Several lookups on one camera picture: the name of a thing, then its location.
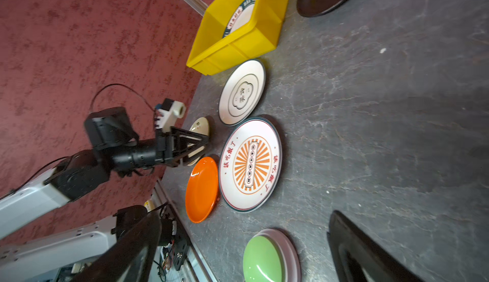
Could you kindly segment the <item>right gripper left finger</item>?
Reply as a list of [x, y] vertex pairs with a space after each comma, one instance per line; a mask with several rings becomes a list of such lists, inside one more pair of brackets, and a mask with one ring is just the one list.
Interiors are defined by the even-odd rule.
[[73, 280], [148, 281], [160, 234], [160, 216], [148, 214]]

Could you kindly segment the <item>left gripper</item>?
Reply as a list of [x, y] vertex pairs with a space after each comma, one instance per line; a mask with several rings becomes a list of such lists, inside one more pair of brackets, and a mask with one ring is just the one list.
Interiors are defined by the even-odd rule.
[[139, 169], [154, 169], [156, 166], [192, 166], [205, 155], [210, 137], [175, 126], [170, 127], [175, 146], [184, 146], [167, 152], [169, 143], [166, 135], [154, 139], [129, 143], [108, 149], [108, 168], [120, 177], [133, 173], [142, 176]]

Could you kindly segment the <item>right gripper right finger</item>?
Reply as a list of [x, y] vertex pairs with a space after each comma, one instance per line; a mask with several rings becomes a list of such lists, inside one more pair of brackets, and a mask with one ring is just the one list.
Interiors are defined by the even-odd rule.
[[340, 281], [421, 281], [338, 210], [327, 234]]

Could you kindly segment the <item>white plate orange sunburst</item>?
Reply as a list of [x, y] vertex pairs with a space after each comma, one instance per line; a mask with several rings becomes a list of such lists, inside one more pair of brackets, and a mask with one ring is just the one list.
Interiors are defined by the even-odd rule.
[[272, 195], [281, 172], [282, 143], [262, 116], [245, 120], [230, 134], [219, 162], [219, 189], [234, 211], [253, 212]]

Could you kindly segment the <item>white plate flower outline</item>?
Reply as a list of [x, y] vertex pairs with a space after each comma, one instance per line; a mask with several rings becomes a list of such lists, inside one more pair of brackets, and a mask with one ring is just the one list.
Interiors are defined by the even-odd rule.
[[259, 59], [239, 65], [227, 80], [219, 100], [219, 119], [235, 126], [246, 119], [261, 99], [266, 83], [266, 68]]

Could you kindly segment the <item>white plate green lettered rim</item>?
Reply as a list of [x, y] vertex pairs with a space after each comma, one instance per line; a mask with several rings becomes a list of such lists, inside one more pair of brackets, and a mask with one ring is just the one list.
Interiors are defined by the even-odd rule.
[[238, 6], [225, 27], [225, 31], [222, 36], [223, 38], [237, 31], [250, 21], [255, 3], [256, 0], [244, 0]]

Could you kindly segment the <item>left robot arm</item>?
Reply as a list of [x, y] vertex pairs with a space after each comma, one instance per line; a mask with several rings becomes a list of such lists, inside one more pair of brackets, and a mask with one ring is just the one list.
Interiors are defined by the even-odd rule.
[[[131, 128], [99, 125], [88, 130], [91, 150], [64, 158], [61, 163], [1, 199], [1, 236], [80, 199], [109, 180], [158, 165], [176, 167], [202, 153], [208, 136], [172, 127], [156, 131], [154, 139], [140, 140]], [[93, 226], [56, 234], [1, 256], [2, 281], [26, 281], [52, 269], [101, 255], [122, 239], [148, 212], [143, 206], [121, 209]]]

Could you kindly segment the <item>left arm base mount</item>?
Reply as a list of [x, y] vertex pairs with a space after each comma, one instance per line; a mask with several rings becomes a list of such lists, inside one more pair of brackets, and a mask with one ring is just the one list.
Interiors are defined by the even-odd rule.
[[179, 271], [187, 260], [187, 254], [191, 246], [190, 238], [186, 230], [176, 222], [162, 225], [160, 235], [160, 257], [164, 265], [170, 269]]

